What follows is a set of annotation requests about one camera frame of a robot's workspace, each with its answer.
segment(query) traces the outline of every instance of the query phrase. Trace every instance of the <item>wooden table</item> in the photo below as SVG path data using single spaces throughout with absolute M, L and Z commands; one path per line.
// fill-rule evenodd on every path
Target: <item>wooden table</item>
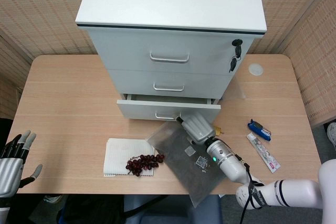
M 256 77 L 251 63 L 264 67 Z M 290 60 L 284 55 L 248 55 L 237 79 L 246 99 L 222 102 L 214 125 L 221 138 L 264 183 L 285 178 L 317 180 L 320 160 Z M 116 101 L 119 94 L 97 55 L 40 56 L 31 67 L 10 138 L 36 132 L 23 177 L 43 164 L 40 177 L 20 193 L 186 194 L 166 165 L 154 177 L 103 177 L 109 137 L 146 138 L 163 122 L 129 120 Z M 272 131 L 263 143 L 281 164 L 272 174 L 246 139 L 249 120 Z M 234 194 L 238 184 L 225 179 L 214 194 Z

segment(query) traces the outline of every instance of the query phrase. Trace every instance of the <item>drawer handle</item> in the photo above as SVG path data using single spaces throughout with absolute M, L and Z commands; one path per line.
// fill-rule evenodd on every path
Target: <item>drawer handle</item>
M 180 89 L 165 89 L 165 88 L 158 88 L 155 86 L 155 83 L 153 83 L 153 89 L 160 90 L 160 91 L 175 91 L 175 92 L 181 92 L 184 90 L 184 86 L 182 86 Z
M 165 117 L 165 116 L 158 116 L 157 115 L 157 112 L 155 113 L 155 117 L 157 118 L 157 119 L 161 119 L 161 120 L 173 120 L 173 121 L 175 121 L 176 120 L 176 118 L 173 118 L 173 117 Z
M 149 54 L 149 58 L 151 58 L 152 61 L 157 62 L 168 62 L 168 63 L 187 63 L 189 61 L 189 54 L 186 55 L 185 59 L 167 59 L 167 58 L 158 58 L 154 56 L 152 53 Z

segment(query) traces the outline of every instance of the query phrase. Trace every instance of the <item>white notepad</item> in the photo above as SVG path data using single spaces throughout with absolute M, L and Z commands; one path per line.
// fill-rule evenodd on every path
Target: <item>white notepad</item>
M 146 140 L 109 138 L 106 144 L 104 177 L 128 175 L 127 161 L 141 154 L 154 155 L 154 148 Z M 153 176 L 153 174 L 154 169 L 151 169 L 143 170 L 140 175 Z

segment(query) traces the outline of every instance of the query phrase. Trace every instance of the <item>open drawer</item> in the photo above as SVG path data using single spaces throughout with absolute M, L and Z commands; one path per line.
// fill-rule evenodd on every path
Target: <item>open drawer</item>
M 158 95 L 127 94 L 126 100 L 118 100 L 122 114 L 131 119 L 175 121 L 183 114 L 201 113 L 213 122 L 220 112 L 220 105 L 211 104 L 211 99 L 187 97 L 162 97 Z

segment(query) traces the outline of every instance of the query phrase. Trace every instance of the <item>cabinet top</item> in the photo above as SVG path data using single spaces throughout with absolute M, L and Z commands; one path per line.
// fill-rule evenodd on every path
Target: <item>cabinet top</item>
M 261 0 L 82 0 L 79 26 L 264 34 Z

